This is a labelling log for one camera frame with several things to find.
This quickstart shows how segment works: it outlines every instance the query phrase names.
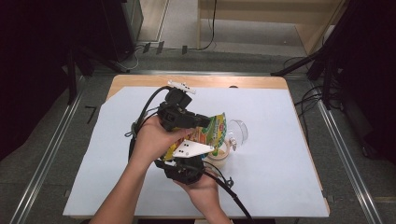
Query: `human hand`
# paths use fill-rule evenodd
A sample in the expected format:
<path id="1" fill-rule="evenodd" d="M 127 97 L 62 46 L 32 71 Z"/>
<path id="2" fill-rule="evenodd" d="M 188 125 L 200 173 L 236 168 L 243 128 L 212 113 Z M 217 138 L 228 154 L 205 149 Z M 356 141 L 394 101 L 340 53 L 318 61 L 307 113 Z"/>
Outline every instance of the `human hand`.
<path id="1" fill-rule="evenodd" d="M 211 169 L 206 171 L 213 176 L 217 176 Z M 222 211 L 219 203 L 219 188 L 214 179 L 207 175 L 202 175 L 201 179 L 190 185 L 182 184 L 175 181 L 181 186 L 187 194 L 194 206 L 205 216 L 209 223 L 231 223 L 225 213 Z"/>
<path id="2" fill-rule="evenodd" d="M 190 134 L 192 129 L 167 132 L 158 116 L 149 118 L 140 128 L 130 160 L 149 165 L 163 155 L 177 140 Z"/>

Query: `black cable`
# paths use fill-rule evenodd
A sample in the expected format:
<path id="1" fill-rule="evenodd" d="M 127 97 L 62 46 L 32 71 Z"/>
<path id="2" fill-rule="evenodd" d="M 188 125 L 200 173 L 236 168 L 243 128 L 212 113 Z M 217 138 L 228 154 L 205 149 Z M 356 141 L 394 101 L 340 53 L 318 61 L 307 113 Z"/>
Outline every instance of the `black cable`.
<path id="1" fill-rule="evenodd" d="M 156 115 L 156 114 L 158 114 L 158 111 L 155 111 L 154 113 L 152 113 L 152 114 L 150 114 L 149 116 L 147 116 L 147 117 L 145 118 L 145 120 L 143 120 L 142 126 L 146 123 L 146 121 L 148 121 L 149 118 L 151 118 L 152 116 L 154 116 L 154 115 Z"/>
<path id="2" fill-rule="evenodd" d="M 317 96 L 320 96 L 321 94 L 322 94 L 322 93 L 318 93 L 318 94 L 311 95 L 311 96 L 305 98 L 303 101 L 294 103 L 294 105 L 299 105 L 300 103 L 303 103 L 303 102 L 305 102 L 305 101 L 311 101 L 311 100 L 313 100 L 313 99 L 311 99 L 311 98 L 318 99 L 318 98 L 316 98 L 316 97 L 317 97 Z"/>
<path id="3" fill-rule="evenodd" d="M 145 117 L 146 110 L 148 109 L 149 105 L 151 104 L 151 101 L 154 99 L 154 97 L 155 97 L 160 91 L 163 91 L 163 90 L 169 90 L 169 91 L 170 91 L 170 90 L 172 90 L 172 88 L 169 87 L 169 86 L 163 86 L 163 87 L 160 87 L 158 90 L 156 90 L 154 93 L 152 93 L 152 95 L 150 96 L 150 98 L 149 98 L 148 101 L 146 102 L 145 107 L 143 107 L 142 113 L 140 114 L 139 119 L 138 119 L 137 122 L 136 122 L 136 125 L 134 126 L 134 132 L 135 132 L 135 134 L 139 133 L 140 128 L 142 127 L 143 118 Z"/>
<path id="4" fill-rule="evenodd" d="M 302 111 L 302 112 L 304 111 L 304 98 L 306 97 L 306 95 L 308 95 L 309 92 L 311 92 L 311 91 L 313 91 L 313 90 L 315 90 L 315 89 L 317 89 L 317 88 L 322 88 L 322 86 L 316 86 L 316 87 L 310 89 L 309 91 L 307 91 L 307 92 L 304 94 L 303 99 L 301 100 L 301 111 Z M 303 119 L 303 125 L 304 125 L 304 129 L 305 129 L 305 141 L 306 141 L 306 143 L 307 143 L 308 146 L 309 146 L 308 125 L 306 124 L 306 120 L 305 120 L 305 115 L 304 115 L 304 113 L 302 114 L 302 119 Z"/>
<path id="5" fill-rule="evenodd" d="M 189 166 L 189 165 L 185 165 L 185 164 L 177 164 L 177 167 L 181 167 L 184 169 L 190 169 L 193 171 L 197 171 L 201 174 L 207 175 L 210 178 L 214 179 L 216 181 L 216 183 L 218 183 L 219 186 L 221 186 L 225 191 L 227 191 L 228 194 L 230 194 L 230 196 L 233 198 L 233 200 L 236 202 L 236 204 L 238 204 L 239 208 L 242 210 L 242 212 L 244 212 L 245 216 L 247 217 L 247 220 L 254 224 L 254 219 L 253 217 L 250 215 L 250 213 L 248 212 L 248 210 L 246 209 L 246 207 L 242 204 L 242 202 L 239 200 L 238 195 L 236 195 L 227 185 L 226 183 L 223 183 L 220 179 L 218 179 L 217 177 L 213 176 L 212 174 L 206 172 L 205 170 L 200 170 L 197 169 L 196 167 L 193 166 Z"/>
<path id="6" fill-rule="evenodd" d="M 212 39 L 210 40 L 209 44 L 206 47 L 204 47 L 202 49 L 198 49 L 198 50 L 204 50 L 204 49 L 209 48 L 209 46 L 213 42 L 213 39 L 215 38 L 215 19 L 216 19 L 216 6 L 217 6 L 217 4 L 218 4 L 218 0 L 215 0 L 215 8 L 213 9 L 213 20 L 212 20 L 212 28 L 213 28 L 213 30 L 212 30 Z"/>
<path id="7" fill-rule="evenodd" d="M 221 173 L 221 171 L 219 170 L 218 167 L 216 167 L 214 164 L 212 164 L 208 161 L 204 161 L 204 163 L 209 164 L 210 166 L 214 167 L 219 172 L 219 175 L 223 179 L 224 183 L 227 183 L 227 180 L 225 179 L 224 175 Z"/>
<path id="8" fill-rule="evenodd" d="M 306 105 L 304 110 L 298 115 L 298 117 L 301 117 L 305 112 L 311 110 L 312 108 L 314 108 L 314 106 L 321 100 L 322 98 L 317 98 L 317 99 L 312 99 L 315 100 L 313 102 L 311 102 L 309 105 Z"/>
<path id="9" fill-rule="evenodd" d="M 293 60 L 293 59 L 302 59 L 302 58 L 305 58 L 305 57 L 292 57 L 292 58 L 287 59 L 285 62 L 283 62 L 283 69 L 286 68 L 286 63 L 288 63 L 289 61 L 291 61 L 291 60 Z M 305 64 L 305 68 L 306 68 L 307 70 L 309 69 L 307 63 Z"/>
<path id="10" fill-rule="evenodd" d="M 220 185 L 225 191 L 227 191 L 227 193 L 229 193 L 231 195 L 231 197 L 236 202 L 236 204 L 238 204 L 239 208 L 241 208 L 242 212 L 244 212 L 245 216 L 247 217 L 247 220 L 250 223 L 252 223 L 252 224 L 255 223 L 253 217 L 250 215 L 250 213 L 248 212 L 246 207 L 239 200 L 238 195 L 236 195 L 225 183 L 221 182 L 218 178 L 216 178 L 212 174 L 210 174 L 210 173 L 208 173 L 206 171 L 203 171 L 203 174 L 209 176 L 212 179 L 214 179 L 216 181 L 216 183 L 218 183 L 218 185 Z"/>
<path id="11" fill-rule="evenodd" d="M 212 32 L 212 34 L 214 34 L 214 29 L 212 29 L 212 26 L 210 25 L 210 19 L 207 19 L 207 24 L 209 25 L 209 29 L 210 29 L 210 32 Z M 213 48 L 213 49 L 215 49 L 217 46 L 218 46 L 218 44 L 216 43 L 216 41 L 214 41 L 213 43 L 215 43 L 215 47 Z"/>

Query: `white tabletop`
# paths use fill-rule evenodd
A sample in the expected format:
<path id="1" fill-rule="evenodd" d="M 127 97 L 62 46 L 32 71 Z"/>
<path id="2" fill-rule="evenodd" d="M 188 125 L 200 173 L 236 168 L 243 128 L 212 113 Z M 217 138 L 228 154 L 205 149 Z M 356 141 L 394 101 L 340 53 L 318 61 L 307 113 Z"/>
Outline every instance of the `white tabletop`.
<path id="1" fill-rule="evenodd" d="M 144 104 L 158 88 L 125 87 L 102 105 L 92 139 L 79 168 L 64 216 L 91 217 L 118 181 L 127 164 L 130 138 L 124 137 Z M 311 159 L 288 90 L 195 88 L 191 112 L 247 125 L 247 142 L 232 151 L 222 172 L 253 217 L 327 217 L 315 165 Z M 151 107 L 158 106 L 167 91 Z M 244 217 L 223 189 L 220 202 L 229 217 Z M 135 211 L 136 217 L 203 217 L 188 195 L 154 164 Z"/>

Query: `snack bag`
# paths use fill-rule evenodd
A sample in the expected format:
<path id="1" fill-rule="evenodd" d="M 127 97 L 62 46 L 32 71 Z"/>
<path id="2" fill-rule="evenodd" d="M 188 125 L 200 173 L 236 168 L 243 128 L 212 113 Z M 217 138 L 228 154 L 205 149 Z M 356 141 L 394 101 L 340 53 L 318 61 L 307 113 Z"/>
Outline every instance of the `snack bag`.
<path id="1" fill-rule="evenodd" d="M 217 155 L 219 147 L 223 144 L 225 135 L 227 133 L 225 114 L 216 115 L 210 118 L 210 123 L 207 128 L 197 127 L 195 131 L 186 136 L 184 139 L 212 146 L 214 151 L 212 154 Z M 169 147 L 163 161 L 170 161 L 173 159 L 173 152 L 184 141 L 180 139 Z"/>

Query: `clear glass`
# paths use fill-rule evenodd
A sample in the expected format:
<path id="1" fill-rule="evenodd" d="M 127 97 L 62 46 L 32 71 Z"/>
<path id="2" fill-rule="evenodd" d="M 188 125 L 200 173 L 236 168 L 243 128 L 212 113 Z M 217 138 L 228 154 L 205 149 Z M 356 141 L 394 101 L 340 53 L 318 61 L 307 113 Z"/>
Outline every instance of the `clear glass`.
<path id="1" fill-rule="evenodd" d="M 240 119 L 232 119 L 227 122 L 227 139 L 233 150 L 240 148 L 248 140 L 248 127 Z"/>

